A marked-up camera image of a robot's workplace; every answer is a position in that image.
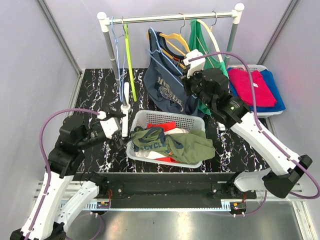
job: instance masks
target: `laundry basket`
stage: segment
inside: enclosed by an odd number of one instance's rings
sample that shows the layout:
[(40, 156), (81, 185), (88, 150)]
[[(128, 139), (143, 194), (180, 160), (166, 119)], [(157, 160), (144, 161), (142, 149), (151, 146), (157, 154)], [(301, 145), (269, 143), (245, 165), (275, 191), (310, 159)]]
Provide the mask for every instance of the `laundry basket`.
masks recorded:
[[(250, 72), (253, 72), (253, 71), (259, 71), (259, 72), (262, 72), (264, 70), (268, 70), (267, 67), (263, 66), (263, 65), (256, 65), (256, 64), (248, 64), (248, 67), (250, 69)], [(242, 69), (242, 70), (245, 70), (246, 71), (246, 68), (244, 65), (229, 65), (228, 66), (228, 69), (229, 68), (233, 68), (233, 69)], [(281, 114), (283, 112), (282, 111), (272, 111), (272, 112), (257, 112), (257, 115), (259, 118), (268, 118), (272, 115), (278, 115), (278, 114)]]
[[(165, 124), (175, 122), (175, 125), (179, 129), (185, 129), (190, 131), (191, 129), (206, 131), (205, 122), (202, 118), (197, 116), (189, 116), (183, 114), (176, 114), (170, 112), (162, 112), (162, 111), (149, 111), (149, 110), (140, 110), (136, 113), (135, 118), (133, 120), (131, 131), (135, 129), (135, 127), (140, 126), (144, 129), (147, 128), (148, 124)], [(185, 167), (185, 168), (198, 168), (202, 164), (202, 161), (194, 162), (194, 163), (176, 163), (176, 162), (166, 162), (159, 161), (156, 159), (149, 159), (144, 157), (137, 157), (134, 151), (134, 144), (132, 141), (129, 141), (126, 147), (126, 154), (128, 158), (144, 161), (148, 163), (154, 164), (163, 164), (177, 167)]]

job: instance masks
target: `red cloth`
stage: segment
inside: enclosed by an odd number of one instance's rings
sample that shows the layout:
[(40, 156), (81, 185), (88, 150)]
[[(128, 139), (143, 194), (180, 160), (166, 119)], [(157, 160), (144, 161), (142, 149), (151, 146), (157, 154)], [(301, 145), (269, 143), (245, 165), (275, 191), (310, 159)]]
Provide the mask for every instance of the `red cloth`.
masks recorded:
[(149, 123), (148, 126), (146, 126), (147, 129), (151, 127), (161, 127), (164, 129), (165, 132), (175, 129), (176, 128), (176, 123), (174, 121), (168, 122), (168, 123), (162, 123), (162, 124), (151, 124)]
[[(230, 82), (234, 86), (239, 97), (248, 105), (253, 106), (251, 84), (248, 72), (241, 69), (230, 69), (228, 71)], [(257, 107), (274, 107), (277, 100), (269, 90), (259, 71), (251, 73), (254, 85), (254, 93)]]
[(157, 158), (156, 160), (163, 161), (163, 162), (168, 162), (168, 163), (177, 163), (177, 164), (179, 164), (178, 161), (174, 160), (172, 157), (169, 157), (169, 156)]

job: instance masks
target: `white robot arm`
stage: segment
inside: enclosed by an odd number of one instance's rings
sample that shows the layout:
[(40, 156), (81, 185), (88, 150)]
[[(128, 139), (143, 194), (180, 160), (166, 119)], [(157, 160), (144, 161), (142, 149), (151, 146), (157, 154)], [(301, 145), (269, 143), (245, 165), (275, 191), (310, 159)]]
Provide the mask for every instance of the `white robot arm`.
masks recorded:
[[(217, 52), (210, 55), (217, 54), (236, 57), (230, 52)], [(186, 94), (197, 96), (219, 123), (251, 144), (270, 166), (263, 171), (236, 173), (229, 181), (230, 194), (235, 196), (236, 192), (268, 190), (279, 198), (285, 198), (304, 174), (292, 160), (299, 161), (300, 165), (307, 169), (312, 163), (311, 158), (307, 155), (299, 156), (262, 124), (256, 122), (249, 106), (239, 97), (229, 93), (229, 79), (223, 72), (219, 68), (204, 70), (205, 58), (197, 49), (186, 54), (184, 64), (187, 68), (181, 81)]]
[(48, 172), (44, 174), (43, 185), (30, 216), (21, 229), (11, 234), (10, 240), (64, 240), (70, 225), (86, 204), (98, 195), (108, 193), (107, 177), (93, 172), (66, 205), (58, 209), (68, 185), (85, 159), (83, 150), (103, 142), (109, 143), (121, 130), (118, 120), (121, 117), (124, 115), (106, 108), (99, 112), (100, 122), (94, 124), (90, 131), (80, 115), (69, 116), (63, 121), (55, 148), (48, 158), (51, 180), (46, 194)]

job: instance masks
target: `white wall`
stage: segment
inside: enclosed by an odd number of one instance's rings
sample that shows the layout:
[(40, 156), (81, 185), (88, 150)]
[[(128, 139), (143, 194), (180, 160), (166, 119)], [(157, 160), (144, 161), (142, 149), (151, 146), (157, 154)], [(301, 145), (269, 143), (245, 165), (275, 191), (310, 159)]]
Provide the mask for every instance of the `white wall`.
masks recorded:
[[(298, 154), (313, 159), (312, 175), (320, 182), (320, 1), (303, 0), (298, 5), (271, 51), (265, 65), (273, 72), (287, 109), (272, 117), (278, 138)], [(308, 195), (316, 190), (304, 176)], [(320, 236), (320, 199), (307, 202)]]
[[(1, 1), (0, 29), (0, 235), (9, 239), (25, 223), (45, 172), (40, 127), (68, 107), (77, 77), (35, 0)], [(63, 118), (45, 131), (47, 153)]]
[[(239, 2), (244, 3), (233, 52), (242, 56), (248, 63), (258, 62), (272, 33), (290, 0), (46, 0), (70, 50), (80, 68), (110, 68), (107, 47), (97, 20), (98, 12), (107, 16), (121, 18), (168, 15), (182, 13), (229, 12)], [(206, 19), (210, 26), (213, 19)], [(190, 21), (182, 29), (182, 36), (189, 41)], [(150, 57), (145, 49), (149, 48), (147, 30), (151, 26), (156, 31), (167, 34), (180, 31), (182, 21), (153, 23), (133, 23), (129, 25), (132, 65), (134, 68), (146, 68)], [(213, 29), (220, 50), (226, 50), (231, 18), (220, 18)], [(121, 25), (114, 26), (117, 36), (123, 33)], [(123, 61), (124, 40), (119, 43), (119, 59)]]

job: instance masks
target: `pink towel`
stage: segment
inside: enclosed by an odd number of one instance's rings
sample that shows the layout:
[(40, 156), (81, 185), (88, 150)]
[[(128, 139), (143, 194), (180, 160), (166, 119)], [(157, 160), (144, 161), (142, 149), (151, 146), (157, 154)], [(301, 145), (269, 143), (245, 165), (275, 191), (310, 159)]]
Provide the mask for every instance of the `pink towel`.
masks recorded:
[[(251, 84), (249, 75), (246, 71), (240, 69), (230, 69), (228, 71), (230, 82), (234, 86), (239, 97), (248, 105), (253, 106), (254, 101), (251, 93)], [(251, 73), (253, 79), (255, 100), (257, 107), (274, 107), (277, 100), (269, 90), (259, 71)]]

